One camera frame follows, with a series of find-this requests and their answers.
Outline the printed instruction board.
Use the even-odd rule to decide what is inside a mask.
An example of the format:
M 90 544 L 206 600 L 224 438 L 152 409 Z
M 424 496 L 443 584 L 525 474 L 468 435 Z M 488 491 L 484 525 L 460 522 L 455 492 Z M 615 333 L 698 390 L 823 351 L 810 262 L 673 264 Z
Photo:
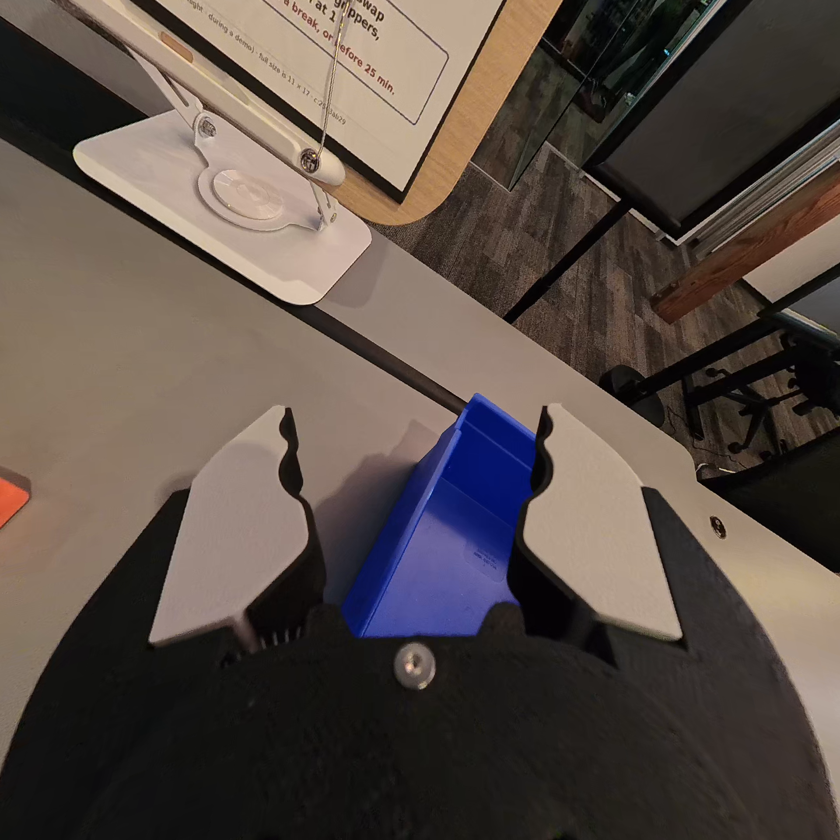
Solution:
M 136 2 L 402 203 L 501 1 Z

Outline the black swivel chair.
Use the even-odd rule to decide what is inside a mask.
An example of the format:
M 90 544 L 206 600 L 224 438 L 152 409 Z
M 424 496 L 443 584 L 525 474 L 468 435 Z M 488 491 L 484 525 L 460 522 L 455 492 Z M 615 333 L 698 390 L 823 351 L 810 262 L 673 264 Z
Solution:
M 728 452 L 742 454 L 762 435 L 769 448 L 759 457 L 767 461 L 790 449 L 774 420 L 777 406 L 794 401 L 791 410 L 797 416 L 821 409 L 838 419 L 839 336 L 838 331 L 790 309 L 760 321 L 759 326 L 767 328 L 769 335 L 780 335 L 779 350 L 733 373 L 709 367 L 705 370 L 708 384 L 696 385 L 693 374 L 688 374 L 681 385 L 686 424 L 694 440 L 705 438 L 700 407 L 725 399 L 749 420 L 743 440 L 730 443 Z

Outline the blue plastic bin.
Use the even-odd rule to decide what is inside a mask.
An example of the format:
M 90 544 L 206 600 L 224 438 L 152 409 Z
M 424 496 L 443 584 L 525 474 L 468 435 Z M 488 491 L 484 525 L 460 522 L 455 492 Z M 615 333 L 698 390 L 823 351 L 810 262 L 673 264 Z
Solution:
M 416 464 L 342 604 L 355 637 L 471 636 L 514 603 L 508 562 L 535 434 L 483 395 Z

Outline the orange cube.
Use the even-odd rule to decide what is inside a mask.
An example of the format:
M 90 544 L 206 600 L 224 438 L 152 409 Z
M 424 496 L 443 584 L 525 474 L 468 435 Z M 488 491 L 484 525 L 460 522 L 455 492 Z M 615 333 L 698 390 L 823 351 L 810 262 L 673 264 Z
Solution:
M 30 489 L 16 479 L 1 478 L 1 529 L 28 504 Z

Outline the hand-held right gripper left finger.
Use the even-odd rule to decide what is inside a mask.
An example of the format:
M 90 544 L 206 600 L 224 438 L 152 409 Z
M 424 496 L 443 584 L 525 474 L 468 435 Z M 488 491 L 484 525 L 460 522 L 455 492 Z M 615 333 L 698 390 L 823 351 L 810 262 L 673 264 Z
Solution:
M 298 447 L 291 408 L 273 406 L 197 473 L 151 625 L 153 647 L 227 629 L 255 652 L 302 635 L 322 604 L 325 560 L 302 495 Z

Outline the black office chair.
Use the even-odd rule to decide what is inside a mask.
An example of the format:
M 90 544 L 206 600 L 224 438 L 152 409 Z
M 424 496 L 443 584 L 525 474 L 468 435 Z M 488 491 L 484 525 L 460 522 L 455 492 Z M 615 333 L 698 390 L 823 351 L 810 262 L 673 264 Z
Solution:
M 699 483 L 829 571 L 839 573 L 839 430 Z

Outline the brown wooden post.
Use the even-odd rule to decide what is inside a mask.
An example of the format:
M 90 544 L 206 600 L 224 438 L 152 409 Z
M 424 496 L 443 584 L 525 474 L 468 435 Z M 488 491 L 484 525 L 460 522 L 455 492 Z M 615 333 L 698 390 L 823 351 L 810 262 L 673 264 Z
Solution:
M 684 276 L 657 291 L 651 309 L 674 323 L 839 214 L 839 163 L 774 206 Z

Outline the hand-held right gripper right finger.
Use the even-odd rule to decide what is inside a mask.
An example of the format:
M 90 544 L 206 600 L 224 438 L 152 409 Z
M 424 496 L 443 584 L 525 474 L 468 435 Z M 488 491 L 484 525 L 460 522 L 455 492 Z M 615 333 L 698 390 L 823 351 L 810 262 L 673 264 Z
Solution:
M 532 495 L 515 547 L 542 602 L 563 595 L 598 623 L 677 643 L 683 638 L 644 485 L 604 439 L 562 404 L 542 409 Z

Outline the black framed screen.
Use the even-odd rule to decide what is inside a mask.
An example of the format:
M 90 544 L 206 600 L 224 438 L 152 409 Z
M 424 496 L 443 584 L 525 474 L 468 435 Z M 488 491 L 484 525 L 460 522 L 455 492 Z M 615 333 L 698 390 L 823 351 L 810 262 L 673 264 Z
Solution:
M 681 238 L 838 120 L 839 2 L 725 2 L 584 163 Z

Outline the black easel frame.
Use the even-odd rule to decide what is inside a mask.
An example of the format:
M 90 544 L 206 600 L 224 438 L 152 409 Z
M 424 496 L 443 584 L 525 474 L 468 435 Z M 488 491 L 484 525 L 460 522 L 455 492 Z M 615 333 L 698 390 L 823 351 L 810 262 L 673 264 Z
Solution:
M 619 199 L 552 268 L 530 286 L 503 315 L 503 320 L 513 324 L 532 308 L 571 267 L 629 213 L 632 206 L 627 198 Z M 631 366 L 618 364 L 602 374 L 598 385 L 604 392 L 628 406 L 635 414 L 656 428 L 662 428 L 666 420 L 665 406 L 658 392 L 644 394 L 638 390 L 642 380 L 643 376 L 639 371 Z

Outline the white document stand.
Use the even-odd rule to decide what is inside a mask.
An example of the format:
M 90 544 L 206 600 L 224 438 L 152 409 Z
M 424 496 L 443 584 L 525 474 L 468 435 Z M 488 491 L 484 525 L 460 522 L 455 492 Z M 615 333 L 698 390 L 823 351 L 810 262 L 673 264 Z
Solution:
M 187 44 L 163 11 L 72 2 L 108 33 L 171 109 L 79 142 L 90 178 L 292 305 L 319 302 L 371 245 L 368 225 L 329 194 L 340 159 Z

